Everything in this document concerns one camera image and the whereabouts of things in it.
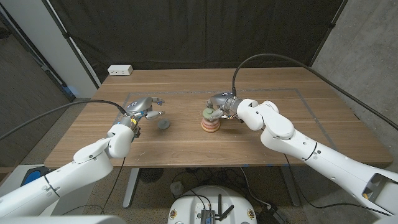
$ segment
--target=black cable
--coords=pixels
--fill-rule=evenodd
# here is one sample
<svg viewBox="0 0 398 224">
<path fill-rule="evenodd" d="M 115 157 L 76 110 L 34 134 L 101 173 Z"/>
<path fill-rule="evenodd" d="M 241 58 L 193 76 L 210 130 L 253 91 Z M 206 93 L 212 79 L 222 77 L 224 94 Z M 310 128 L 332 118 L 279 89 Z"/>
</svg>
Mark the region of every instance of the black cable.
<svg viewBox="0 0 398 224">
<path fill-rule="evenodd" d="M 23 124 L 20 124 L 19 126 L 17 126 L 16 128 L 12 129 L 12 130 L 9 131 L 9 132 L 7 132 L 6 134 L 3 134 L 3 135 L 0 137 L 0 141 L 3 140 L 5 137 L 9 136 L 10 134 L 12 134 L 12 133 L 18 131 L 19 129 L 23 128 L 24 126 L 27 126 L 28 124 L 32 123 L 33 121 L 35 121 L 35 120 L 37 120 L 37 119 L 39 119 L 39 118 L 42 118 L 42 117 L 44 117 L 44 116 L 46 116 L 46 115 L 48 115 L 48 114 L 50 114 L 50 113 L 54 113 L 54 112 L 56 112 L 56 111 L 58 111 L 58 110 L 61 110 L 61 109 L 66 108 L 66 107 L 69 107 L 69 106 L 72 106 L 72 105 L 81 104 L 81 103 L 107 103 L 107 104 L 111 104 L 111 105 L 116 106 L 122 114 L 125 114 L 125 113 L 126 113 L 126 111 L 123 109 L 123 107 L 121 107 L 121 106 L 118 105 L 117 103 L 113 103 L 113 102 L 107 101 L 107 100 L 85 100 L 85 101 L 78 101 L 78 102 L 68 103 L 68 104 L 65 104 L 65 105 L 63 105 L 63 106 L 60 106 L 60 107 L 58 107 L 58 108 L 52 109 L 52 110 L 50 110 L 50 111 L 47 111 L 47 112 L 45 112 L 44 114 L 38 115 L 37 117 L 32 118 L 32 119 L 26 121 L 26 122 L 23 123 Z"/>
<path fill-rule="evenodd" d="M 107 198 L 106 201 L 105 201 L 104 209 L 105 209 L 105 207 L 106 207 L 106 204 L 107 204 L 109 198 L 110 198 L 111 195 L 112 195 L 112 192 L 113 192 L 114 187 L 116 186 L 116 183 L 118 182 L 118 179 L 119 179 L 120 173 L 122 172 L 122 168 L 123 168 L 123 165 L 124 165 L 124 161 L 125 161 L 125 160 L 126 160 L 126 158 L 123 159 L 122 166 L 120 167 L 118 176 L 116 177 L 116 180 L 114 181 L 114 184 L 113 184 L 111 193 L 109 193 L 108 198 Z"/>
<path fill-rule="evenodd" d="M 274 208 L 271 207 L 271 209 L 279 216 L 280 219 L 282 219 L 283 221 L 285 221 L 285 222 L 288 223 L 288 224 L 291 224 L 289 221 L 284 220 L 284 219 L 281 217 L 281 215 L 279 215 L 279 214 L 276 212 L 276 210 L 275 210 Z"/>
<path fill-rule="evenodd" d="M 207 199 L 207 201 L 209 202 L 209 210 L 211 210 L 211 203 L 210 203 L 210 200 L 209 200 L 207 197 L 196 194 L 192 189 L 191 189 L 190 191 L 191 191 L 194 195 L 196 195 L 196 196 L 198 196 L 198 197 L 204 197 L 205 199 Z"/>
<path fill-rule="evenodd" d="M 324 82 L 326 82 L 327 84 L 329 84 L 330 86 L 332 86 L 333 88 L 335 88 L 336 90 L 338 90 L 340 93 L 346 95 L 348 98 L 352 99 L 353 101 L 355 101 L 357 104 L 363 106 L 364 108 L 366 108 L 368 111 L 372 112 L 373 114 L 375 114 L 376 116 L 378 116 L 379 118 L 381 118 L 383 121 L 385 121 L 386 123 L 390 124 L 393 128 L 395 128 L 398 131 L 398 125 L 395 124 L 394 122 L 392 122 L 390 119 L 386 118 L 383 114 L 380 114 L 379 112 L 377 112 L 375 109 L 371 108 L 370 106 L 366 105 L 365 103 L 363 103 L 361 100 L 355 98 L 353 95 L 347 93 L 346 91 L 344 91 L 342 88 L 338 87 L 337 85 L 335 85 L 334 83 L 332 83 L 331 81 L 329 81 L 327 78 L 323 77 L 321 74 L 319 74 L 317 71 L 315 71 L 314 69 L 304 65 L 303 63 L 294 60 L 290 57 L 286 57 L 283 55 L 279 55 L 279 54 L 257 54 L 257 55 L 253 55 L 252 57 L 249 57 L 248 59 L 246 59 L 244 62 L 242 62 L 235 70 L 234 72 L 234 76 L 232 78 L 232 94 L 233 96 L 236 96 L 236 89 L 235 89 L 235 78 L 236 78 L 236 74 L 238 74 L 239 69 L 248 61 L 254 59 L 254 58 L 258 58 L 258 57 L 267 57 L 267 56 L 271 56 L 271 57 L 276 57 L 276 58 L 281 58 L 284 60 L 288 60 L 300 67 L 303 67 L 305 69 L 307 69 L 308 71 L 312 72 L 314 75 L 316 75 L 318 78 L 322 79 Z"/>
<path fill-rule="evenodd" d="M 182 195 L 182 196 L 179 196 L 179 198 L 182 198 L 182 197 L 187 197 L 187 196 L 194 196 L 194 197 L 198 197 L 199 198 L 199 200 L 202 202 L 202 204 L 203 204 L 203 209 L 204 210 L 206 210 L 206 206 L 205 206 L 205 203 L 203 202 L 203 200 L 200 198 L 200 197 L 205 197 L 205 196 L 202 196 L 202 195 L 197 195 L 197 194 L 193 194 L 193 195 Z"/>
<path fill-rule="evenodd" d="M 191 174 L 191 173 L 189 173 L 189 172 L 187 172 L 187 171 L 182 171 L 182 172 L 178 173 L 178 174 L 173 178 L 172 183 L 174 183 L 175 178 L 177 178 L 177 177 L 178 177 L 179 175 L 181 175 L 181 174 Z M 193 174 L 193 175 L 195 176 L 195 178 L 196 178 L 198 184 L 200 184 L 200 181 L 199 181 L 198 177 L 197 177 L 195 174 Z"/>
<path fill-rule="evenodd" d="M 382 211 L 379 211 L 379 210 L 376 210 L 376 209 L 373 209 L 373 208 L 369 208 L 369 207 L 366 207 L 366 206 L 363 206 L 363 205 L 356 205 L 356 204 L 353 204 L 353 203 L 334 203 L 334 204 L 325 205 L 325 206 L 315 206 L 315 205 L 313 205 L 313 204 L 305 197 L 305 195 L 304 195 L 303 192 L 301 191 L 301 188 L 300 188 L 300 186 L 299 186 L 299 183 L 297 182 L 296 176 L 294 176 L 294 174 L 293 174 L 292 168 L 291 168 L 291 166 L 290 166 L 290 162 L 289 162 L 289 160 L 288 160 L 286 154 L 284 154 L 284 155 L 285 155 L 286 161 L 287 161 L 287 163 L 288 163 L 288 165 L 289 165 L 290 174 L 292 174 L 292 177 L 293 177 L 293 180 L 294 180 L 294 184 L 297 186 L 298 191 L 300 191 L 300 193 L 301 193 L 301 195 L 303 196 L 303 198 L 304 198 L 312 207 L 314 207 L 314 208 L 319 208 L 319 209 L 324 209 L 324 208 L 329 208 L 329 207 L 334 207 L 334 206 L 340 206 L 340 205 L 351 205 L 351 206 L 355 206 L 355 207 L 359 207 L 359 208 L 365 208 L 365 209 L 368 209 L 368 210 L 370 210 L 370 211 L 374 211 L 374 212 L 377 212 L 377 213 L 380 213 L 380 214 L 383 214 L 383 215 L 390 216 L 389 214 L 387 214 L 387 213 L 385 213 L 385 212 L 382 212 Z"/>
<path fill-rule="evenodd" d="M 64 214 L 70 213 L 73 210 L 76 210 L 78 208 L 85 207 L 85 206 L 99 207 L 101 209 L 101 211 L 102 211 L 100 214 L 104 214 L 105 215 L 104 209 L 101 206 L 99 206 L 99 205 L 82 205 L 82 206 L 76 207 L 76 208 L 74 208 L 72 210 L 69 210 L 69 211 L 65 212 Z"/>
</svg>

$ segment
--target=black curtain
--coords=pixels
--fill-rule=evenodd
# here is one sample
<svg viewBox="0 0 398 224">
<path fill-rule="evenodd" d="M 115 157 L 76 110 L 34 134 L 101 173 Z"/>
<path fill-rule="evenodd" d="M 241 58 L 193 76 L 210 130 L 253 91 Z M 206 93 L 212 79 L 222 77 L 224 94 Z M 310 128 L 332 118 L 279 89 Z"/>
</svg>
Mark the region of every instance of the black curtain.
<svg viewBox="0 0 398 224">
<path fill-rule="evenodd" d="M 232 68 L 259 53 L 309 64 L 342 0 L 51 0 L 98 78 L 134 69 Z M 291 66 L 272 58 L 250 67 Z"/>
</svg>

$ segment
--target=table top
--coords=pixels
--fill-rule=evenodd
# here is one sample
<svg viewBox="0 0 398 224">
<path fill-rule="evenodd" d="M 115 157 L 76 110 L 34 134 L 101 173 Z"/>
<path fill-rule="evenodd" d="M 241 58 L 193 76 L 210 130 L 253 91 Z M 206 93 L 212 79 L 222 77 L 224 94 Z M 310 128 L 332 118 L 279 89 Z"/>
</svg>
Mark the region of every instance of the table top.
<svg viewBox="0 0 398 224">
<path fill-rule="evenodd" d="M 221 167 L 284 166 L 283 154 L 261 144 L 262 131 L 251 131 L 235 119 L 221 119 L 215 133 L 202 130 L 201 113 L 214 94 L 230 91 L 234 69 L 134 70 L 127 77 L 109 76 L 93 99 L 126 107 L 145 96 L 165 100 L 154 110 L 170 127 L 160 130 L 158 120 L 139 123 L 141 136 L 131 144 L 125 166 Z M 392 156 L 324 81 L 304 68 L 242 68 L 236 78 L 238 96 L 270 100 L 295 128 L 308 137 L 359 162 L 388 166 Z M 111 105 L 87 104 L 45 160 L 47 167 L 61 167 L 79 149 L 106 136 L 120 118 Z M 112 159 L 121 166 L 122 159 Z M 291 164 L 302 161 L 289 157 Z"/>
</svg>

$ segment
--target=white power outlet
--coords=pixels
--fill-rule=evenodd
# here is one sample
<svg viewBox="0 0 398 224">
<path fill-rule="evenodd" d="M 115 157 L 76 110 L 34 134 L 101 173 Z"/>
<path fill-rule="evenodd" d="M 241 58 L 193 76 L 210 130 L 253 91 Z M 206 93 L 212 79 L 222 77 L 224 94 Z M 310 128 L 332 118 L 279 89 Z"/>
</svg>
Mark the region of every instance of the white power outlet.
<svg viewBox="0 0 398 224">
<path fill-rule="evenodd" d="M 108 68 L 110 75 L 131 75 L 132 66 L 131 65 L 111 65 Z"/>
</svg>

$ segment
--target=small gray disk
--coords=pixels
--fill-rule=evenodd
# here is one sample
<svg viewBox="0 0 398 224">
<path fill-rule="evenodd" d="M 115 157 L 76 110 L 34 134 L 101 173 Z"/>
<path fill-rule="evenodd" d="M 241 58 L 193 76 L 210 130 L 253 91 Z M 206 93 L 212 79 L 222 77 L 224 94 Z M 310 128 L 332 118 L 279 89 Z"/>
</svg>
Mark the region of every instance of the small gray disk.
<svg viewBox="0 0 398 224">
<path fill-rule="evenodd" d="M 170 127 L 170 121 L 167 119 L 161 119 L 158 123 L 157 123 L 157 127 L 160 128 L 161 130 L 165 130 L 168 127 Z"/>
</svg>

